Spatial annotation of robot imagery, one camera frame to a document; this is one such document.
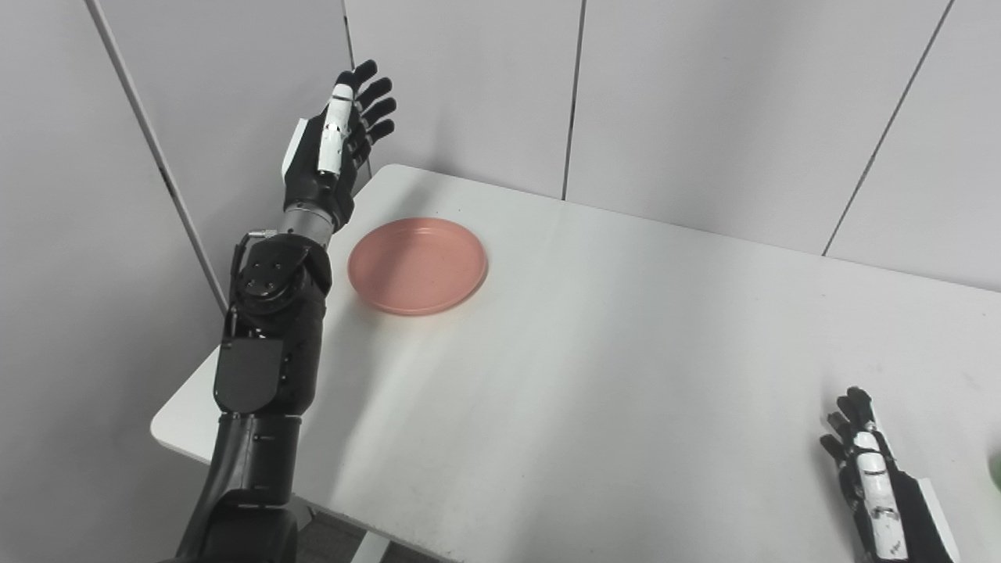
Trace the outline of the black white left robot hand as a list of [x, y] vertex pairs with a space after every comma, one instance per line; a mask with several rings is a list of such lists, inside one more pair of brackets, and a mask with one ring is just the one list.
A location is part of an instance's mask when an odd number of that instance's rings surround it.
[[286, 220], [313, 213], [329, 234], [350, 221], [358, 171], [396, 129], [393, 82], [378, 71], [369, 59], [341, 72], [321, 113], [298, 121], [282, 161]]

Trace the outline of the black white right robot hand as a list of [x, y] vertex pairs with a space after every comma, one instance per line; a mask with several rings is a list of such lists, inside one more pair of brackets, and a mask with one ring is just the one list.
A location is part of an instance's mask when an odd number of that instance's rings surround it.
[[869, 393], [850, 387], [827, 416], [820, 438], [835, 463], [841, 496], [860, 541], [862, 562], [958, 562], [960, 554], [929, 479], [903, 471]]

